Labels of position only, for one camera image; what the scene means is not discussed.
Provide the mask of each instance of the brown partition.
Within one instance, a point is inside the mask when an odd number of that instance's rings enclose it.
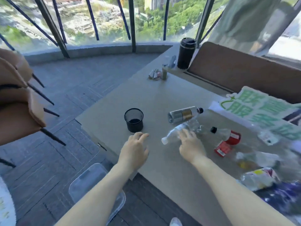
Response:
[[[201,46],[188,72],[234,92],[249,86],[292,104],[301,103],[301,70],[211,42]]]

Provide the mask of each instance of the red bottle label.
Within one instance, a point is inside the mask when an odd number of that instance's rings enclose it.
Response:
[[[236,145],[239,143],[240,141],[240,138],[241,138],[241,134],[238,133],[238,132],[234,132],[231,130],[231,134],[230,134],[230,137],[227,141],[225,141],[227,144],[230,144],[230,145]]]
[[[221,142],[214,151],[221,157],[224,157],[227,153],[231,151],[231,146],[225,141]]]

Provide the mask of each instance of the person's left hand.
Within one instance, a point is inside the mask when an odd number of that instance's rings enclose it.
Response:
[[[148,136],[148,133],[142,132],[130,136],[121,149],[118,163],[133,171],[139,169],[148,158],[148,149],[143,148],[143,142]]]

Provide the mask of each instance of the transparent plastic bin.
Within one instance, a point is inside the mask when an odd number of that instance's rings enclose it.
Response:
[[[77,203],[86,193],[88,193],[101,179],[106,176],[108,171],[100,163],[95,163],[83,172],[77,179],[75,179],[70,187],[69,194]],[[122,190],[113,205],[111,215],[107,224],[113,219],[113,217],[119,212],[126,202],[126,194]]]

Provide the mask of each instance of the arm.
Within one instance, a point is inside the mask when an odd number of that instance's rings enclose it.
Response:
[[[118,163],[77,202],[56,226],[104,226],[107,223],[117,195],[134,170],[140,168],[148,157],[143,141],[148,134],[135,133],[121,149]]]
[[[180,133],[180,154],[206,180],[233,226],[293,226],[285,216],[237,183],[206,157],[205,148],[194,132]]]

